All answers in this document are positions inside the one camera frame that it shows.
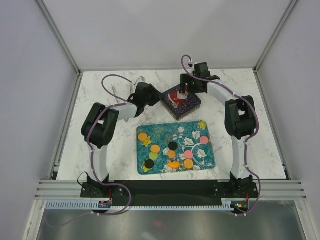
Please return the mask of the gold tin lid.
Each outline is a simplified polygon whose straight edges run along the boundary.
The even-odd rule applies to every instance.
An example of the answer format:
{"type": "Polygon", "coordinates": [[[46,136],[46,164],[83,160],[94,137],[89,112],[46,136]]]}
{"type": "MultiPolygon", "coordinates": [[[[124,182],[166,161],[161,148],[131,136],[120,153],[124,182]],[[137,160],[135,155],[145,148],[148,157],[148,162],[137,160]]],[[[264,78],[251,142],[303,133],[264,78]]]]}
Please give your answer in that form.
{"type": "Polygon", "coordinates": [[[163,92],[162,105],[178,108],[179,106],[195,107],[202,104],[201,99],[195,93],[190,93],[187,86],[185,87],[185,94],[179,93],[179,89],[180,85],[177,85],[163,92]]]}

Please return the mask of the silver metal tongs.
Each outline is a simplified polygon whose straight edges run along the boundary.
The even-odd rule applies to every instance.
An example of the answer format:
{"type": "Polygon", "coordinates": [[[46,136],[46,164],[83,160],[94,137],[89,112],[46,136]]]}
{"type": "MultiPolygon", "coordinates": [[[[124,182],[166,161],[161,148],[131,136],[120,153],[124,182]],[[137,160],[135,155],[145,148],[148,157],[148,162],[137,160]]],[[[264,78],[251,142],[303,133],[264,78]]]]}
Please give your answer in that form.
{"type": "Polygon", "coordinates": [[[130,84],[112,84],[111,89],[117,102],[115,109],[119,111],[118,121],[124,120],[127,123],[137,113],[137,107],[133,103],[128,102],[130,84]]]}

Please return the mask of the square cookie tin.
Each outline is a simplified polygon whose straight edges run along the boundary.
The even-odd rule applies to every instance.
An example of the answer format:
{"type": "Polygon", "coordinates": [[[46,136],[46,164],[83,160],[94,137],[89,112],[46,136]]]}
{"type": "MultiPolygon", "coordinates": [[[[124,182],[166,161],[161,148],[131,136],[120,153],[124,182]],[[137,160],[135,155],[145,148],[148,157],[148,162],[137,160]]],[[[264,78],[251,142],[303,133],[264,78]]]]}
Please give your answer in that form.
{"type": "Polygon", "coordinates": [[[191,115],[193,112],[197,111],[201,105],[186,107],[184,105],[179,106],[178,108],[174,108],[173,106],[163,105],[165,109],[168,111],[170,116],[177,122],[191,115]]]}

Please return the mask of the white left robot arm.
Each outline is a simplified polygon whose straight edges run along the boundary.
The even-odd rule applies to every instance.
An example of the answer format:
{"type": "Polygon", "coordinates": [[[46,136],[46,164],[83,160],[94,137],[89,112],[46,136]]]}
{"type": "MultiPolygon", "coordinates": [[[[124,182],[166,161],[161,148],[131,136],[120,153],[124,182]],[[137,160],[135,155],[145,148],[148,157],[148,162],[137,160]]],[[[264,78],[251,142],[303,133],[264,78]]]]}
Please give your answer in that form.
{"type": "Polygon", "coordinates": [[[107,167],[108,145],[112,141],[119,121],[139,117],[146,106],[154,106],[161,100],[162,93],[152,84],[139,82],[127,100],[105,106],[96,102],[81,128],[84,141],[90,151],[90,169],[86,182],[81,184],[82,198],[105,198],[114,187],[109,183],[107,167]]]}

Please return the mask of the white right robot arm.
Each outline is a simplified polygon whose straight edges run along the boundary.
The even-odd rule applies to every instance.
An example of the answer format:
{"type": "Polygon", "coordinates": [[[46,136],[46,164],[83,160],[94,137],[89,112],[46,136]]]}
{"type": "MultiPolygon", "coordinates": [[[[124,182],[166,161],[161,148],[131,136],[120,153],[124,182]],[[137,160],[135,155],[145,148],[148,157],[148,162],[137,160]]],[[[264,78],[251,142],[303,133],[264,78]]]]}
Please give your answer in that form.
{"type": "Polygon", "coordinates": [[[220,77],[211,75],[206,62],[195,63],[189,60],[187,70],[181,60],[185,74],[180,76],[180,93],[187,88],[190,93],[206,93],[217,99],[225,107],[224,126],[232,141],[232,167],[226,192],[233,197],[248,195],[250,198],[260,196],[259,179],[249,167],[249,141],[260,129],[253,97],[240,96],[224,84],[220,77]]]}

